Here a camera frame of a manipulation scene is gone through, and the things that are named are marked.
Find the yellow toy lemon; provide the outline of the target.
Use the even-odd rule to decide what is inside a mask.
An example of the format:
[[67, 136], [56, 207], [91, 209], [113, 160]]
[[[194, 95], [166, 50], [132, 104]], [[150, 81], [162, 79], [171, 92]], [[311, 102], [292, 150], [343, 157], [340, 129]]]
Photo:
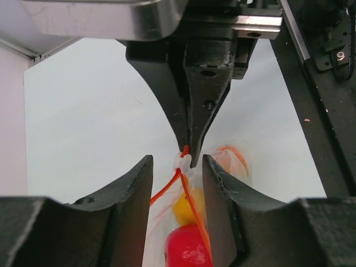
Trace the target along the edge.
[[[193, 188], [190, 190], [191, 196], [193, 197], [196, 209], [201, 216], [204, 224], [207, 223], [206, 209], [205, 209], [205, 199], [204, 191], [200, 188]], [[192, 208], [190, 207], [187, 196], [183, 192], [177, 202], [173, 205], [172, 211], [174, 213], [175, 219], [180, 226], [188, 224], [196, 224], [196, 219], [193, 215]]]

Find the orange toy fruit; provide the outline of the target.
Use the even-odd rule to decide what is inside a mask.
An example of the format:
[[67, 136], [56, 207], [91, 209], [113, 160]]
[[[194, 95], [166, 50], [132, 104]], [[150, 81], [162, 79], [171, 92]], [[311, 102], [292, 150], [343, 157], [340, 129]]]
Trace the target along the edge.
[[248, 182], [248, 165], [242, 154], [235, 147], [224, 146], [218, 148], [214, 159], [228, 174], [242, 182]]

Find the clear zip top bag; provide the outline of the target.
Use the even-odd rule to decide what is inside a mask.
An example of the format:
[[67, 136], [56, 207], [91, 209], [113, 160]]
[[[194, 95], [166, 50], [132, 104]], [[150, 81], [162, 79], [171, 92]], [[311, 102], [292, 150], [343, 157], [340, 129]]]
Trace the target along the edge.
[[150, 200], [143, 266], [212, 266], [202, 172], [186, 145], [172, 179]]

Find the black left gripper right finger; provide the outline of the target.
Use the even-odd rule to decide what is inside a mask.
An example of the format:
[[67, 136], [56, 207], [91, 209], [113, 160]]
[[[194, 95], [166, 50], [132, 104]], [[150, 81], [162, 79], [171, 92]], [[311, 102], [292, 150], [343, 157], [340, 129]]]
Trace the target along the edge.
[[354, 266], [355, 198], [284, 203], [202, 158], [214, 266]]

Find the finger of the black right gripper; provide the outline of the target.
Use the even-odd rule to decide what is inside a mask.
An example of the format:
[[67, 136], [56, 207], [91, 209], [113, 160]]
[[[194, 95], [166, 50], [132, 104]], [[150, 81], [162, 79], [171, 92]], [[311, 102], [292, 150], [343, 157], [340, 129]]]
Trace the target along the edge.
[[190, 39], [186, 43], [184, 70], [189, 89], [187, 108], [191, 167], [199, 161], [208, 129], [229, 90], [233, 75], [233, 42]]
[[187, 108], [189, 93], [182, 66], [183, 49], [169, 39], [129, 41], [128, 63], [140, 74], [158, 100], [179, 147], [189, 144]]

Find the red toy apple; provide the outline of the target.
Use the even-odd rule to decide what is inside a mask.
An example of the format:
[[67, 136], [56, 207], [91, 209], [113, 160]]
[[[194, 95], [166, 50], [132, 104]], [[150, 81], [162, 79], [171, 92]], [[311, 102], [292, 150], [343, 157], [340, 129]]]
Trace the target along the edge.
[[181, 226], [168, 235], [164, 256], [168, 267], [212, 267], [199, 229], [193, 224]]

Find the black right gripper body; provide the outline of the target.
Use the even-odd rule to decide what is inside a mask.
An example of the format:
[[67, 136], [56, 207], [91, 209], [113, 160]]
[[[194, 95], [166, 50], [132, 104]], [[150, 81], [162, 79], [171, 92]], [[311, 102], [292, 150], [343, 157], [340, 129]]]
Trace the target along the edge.
[[257, 39], [275, 39], [283, 21], [278, 1], [22, 1], [42, 34], [126, 41], [168, 37], [231, 38], [240, 46], [233, 79], [248, 69]]

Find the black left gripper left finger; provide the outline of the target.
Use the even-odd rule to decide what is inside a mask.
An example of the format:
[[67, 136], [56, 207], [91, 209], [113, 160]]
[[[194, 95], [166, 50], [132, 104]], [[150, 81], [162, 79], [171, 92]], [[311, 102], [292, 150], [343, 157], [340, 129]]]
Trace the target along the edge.
[[141, 266], [154, 160], [73, 204], [1, 198], [2, 266]]

